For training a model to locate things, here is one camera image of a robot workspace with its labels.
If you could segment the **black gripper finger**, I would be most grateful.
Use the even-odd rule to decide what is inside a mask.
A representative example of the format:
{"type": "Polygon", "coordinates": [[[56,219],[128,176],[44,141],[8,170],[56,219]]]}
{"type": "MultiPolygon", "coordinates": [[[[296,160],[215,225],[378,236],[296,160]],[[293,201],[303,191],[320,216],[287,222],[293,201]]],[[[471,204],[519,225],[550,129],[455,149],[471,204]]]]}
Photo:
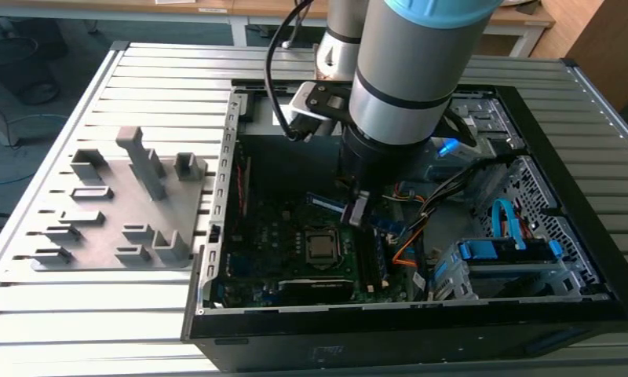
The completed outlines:
{"type": "Polygon", "coordinates": [[[356,177],[352,177],[350,194],[351,215],[348,216],[348,223],[355,227],[362,227],[371,201],[371,192],[363,187],[356,177]]]}

